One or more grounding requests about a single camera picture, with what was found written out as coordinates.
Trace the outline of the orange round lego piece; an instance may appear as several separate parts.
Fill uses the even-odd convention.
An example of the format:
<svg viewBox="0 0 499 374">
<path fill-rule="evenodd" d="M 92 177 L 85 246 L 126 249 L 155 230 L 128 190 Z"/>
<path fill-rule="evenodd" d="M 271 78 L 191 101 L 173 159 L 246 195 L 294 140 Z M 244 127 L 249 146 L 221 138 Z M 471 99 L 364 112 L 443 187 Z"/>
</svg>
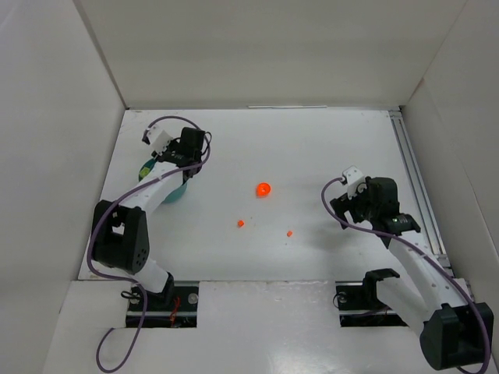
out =
<svg viewBox="0 0 499 374">
<path fill-rule="evenodd" d="M 266 182 L 261 182 L 256 187 L 256 196 L 257 198 L 264 198 L 269 196 L 271 193 L 271 185 Z"/>
</svg>

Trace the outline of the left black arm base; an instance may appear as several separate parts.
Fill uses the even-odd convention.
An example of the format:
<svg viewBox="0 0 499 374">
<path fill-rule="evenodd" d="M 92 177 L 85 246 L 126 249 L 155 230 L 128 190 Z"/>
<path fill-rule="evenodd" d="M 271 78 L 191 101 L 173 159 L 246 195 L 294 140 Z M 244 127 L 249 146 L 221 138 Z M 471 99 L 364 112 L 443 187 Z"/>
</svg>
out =
<svg viewBox="0 0 499 374">
<path fill-rule="evenodd" d="M 167 293 L 147 292 L 147 310 L 143 328 L 196 328 L 200 282 L 194 280 L 173 281 Z M 138 327 L 144 302 L 140 289 L 133 285 L 120 296 L 127 302 L 125 326 Z"/>
</svg>

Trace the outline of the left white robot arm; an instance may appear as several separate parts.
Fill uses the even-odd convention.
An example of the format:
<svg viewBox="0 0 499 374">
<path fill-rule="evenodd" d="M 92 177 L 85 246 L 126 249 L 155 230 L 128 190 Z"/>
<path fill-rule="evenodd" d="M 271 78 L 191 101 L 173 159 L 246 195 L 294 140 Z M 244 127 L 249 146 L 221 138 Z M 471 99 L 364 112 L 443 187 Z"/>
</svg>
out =
<svg viewBox="0 0 499 374">
<path fill-rule="evenodd" d="M 161 204 L 182 197 L 188 181 L 200 172 L 209 149 L 207 133 L 185 127 L 173 138 L 154 127 L 143 141 L 153 152 L 140 169 L 139 183 L 119 203 L 103 199 L 94 208 L 90 259 L 122 271 L 147 293 L 168 302 L 174 278 L 150 255 L 147 221 Z"/>
</svg>

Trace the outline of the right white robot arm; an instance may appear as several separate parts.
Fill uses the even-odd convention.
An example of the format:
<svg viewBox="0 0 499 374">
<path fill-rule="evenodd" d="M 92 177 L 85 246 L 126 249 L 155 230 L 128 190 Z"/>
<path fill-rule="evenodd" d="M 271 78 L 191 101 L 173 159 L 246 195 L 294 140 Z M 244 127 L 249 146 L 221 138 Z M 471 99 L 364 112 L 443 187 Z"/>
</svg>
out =
<svg viewBox="0 0 499 374">
<path fill-rule="evenodd" d="M 337 179 L 346 192 L 324 201 L 326 211 L 342 228 L 376 235 L 400 262 L 415 288 L 395 270 L 371 270 L 363 278 L 369 304 L 393 310 L 419 339 L 431 368 L 457 369 L 479 365 L 485 373 L 492 358 L 494 313 L 475 302 L 427 247 L 414 217 L 400 211 L 398 187 L 391 178 L 371 178 L 349 168 Z"/>
</svg>

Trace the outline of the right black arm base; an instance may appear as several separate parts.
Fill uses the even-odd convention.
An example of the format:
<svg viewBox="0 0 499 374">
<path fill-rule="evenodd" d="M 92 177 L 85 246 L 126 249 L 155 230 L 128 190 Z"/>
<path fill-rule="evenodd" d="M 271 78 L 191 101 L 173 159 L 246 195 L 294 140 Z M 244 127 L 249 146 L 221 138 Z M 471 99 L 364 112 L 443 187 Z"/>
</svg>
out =
<svg viewBox="0 0 499 374">
<path fill-rule="evenodd" d="M 377 298 L 376 286 L 388 278 L 399 278 L 393 269 L 366 272 L 362 280 L 336 281 L 333 304 L 339 311 L 340 327 L 407 327 L 407 324 Z"/>
</svg>

